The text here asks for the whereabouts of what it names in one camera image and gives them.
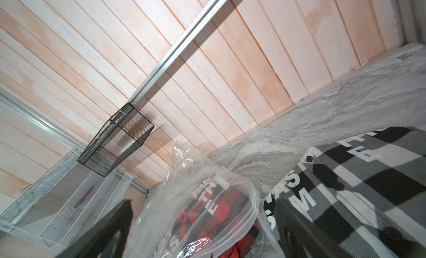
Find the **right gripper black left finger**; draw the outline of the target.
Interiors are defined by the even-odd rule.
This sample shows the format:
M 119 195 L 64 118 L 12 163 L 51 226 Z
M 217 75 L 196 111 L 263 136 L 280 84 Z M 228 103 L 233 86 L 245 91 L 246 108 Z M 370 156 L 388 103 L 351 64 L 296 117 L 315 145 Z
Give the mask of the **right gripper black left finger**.
M 133 219 L 132 201 L 122 200 L 59 258 L 121 258 Z

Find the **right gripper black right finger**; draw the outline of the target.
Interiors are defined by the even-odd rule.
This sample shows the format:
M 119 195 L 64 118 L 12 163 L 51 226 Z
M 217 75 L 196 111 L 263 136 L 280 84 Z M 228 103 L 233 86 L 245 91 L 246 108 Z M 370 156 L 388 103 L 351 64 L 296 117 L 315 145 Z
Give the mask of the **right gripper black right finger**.
M 289 201 L 279 199 L 274 212 L 280 235 L 279 244 L 287 258 L 349 258 L 328 235 L 321 231 Z

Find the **grey black plaid shirt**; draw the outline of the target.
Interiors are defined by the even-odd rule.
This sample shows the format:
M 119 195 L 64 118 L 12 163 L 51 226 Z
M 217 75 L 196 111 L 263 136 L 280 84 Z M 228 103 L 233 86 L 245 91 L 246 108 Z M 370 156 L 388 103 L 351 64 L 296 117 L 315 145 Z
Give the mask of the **grey black plaid shirt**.
M 426 133 L 387 127 L 310 147 L 264 200 L 282 246 L 284 201 L 354 258 L 423 258 Z

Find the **red black plaid shirt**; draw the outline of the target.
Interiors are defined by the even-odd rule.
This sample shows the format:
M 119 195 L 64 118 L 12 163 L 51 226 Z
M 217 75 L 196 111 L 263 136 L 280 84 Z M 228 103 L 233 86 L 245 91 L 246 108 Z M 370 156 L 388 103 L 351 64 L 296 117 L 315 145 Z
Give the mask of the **red black plaid shirt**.
M 260 233 L 258 203 L 259 192 L 246 181 L 204 179 L 183 203 L 154 257 L 247 257 Z

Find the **clear plastic vacuum bag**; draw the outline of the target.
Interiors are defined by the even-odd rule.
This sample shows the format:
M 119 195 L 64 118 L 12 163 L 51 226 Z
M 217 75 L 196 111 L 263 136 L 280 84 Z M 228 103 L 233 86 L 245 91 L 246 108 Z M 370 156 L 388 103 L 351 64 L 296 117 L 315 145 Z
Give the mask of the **clear plastic vacuum bag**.
M 260 206 L 250 179 L 177 142 L 166 180 L 132 226 L 124 256 L 281 258 Z

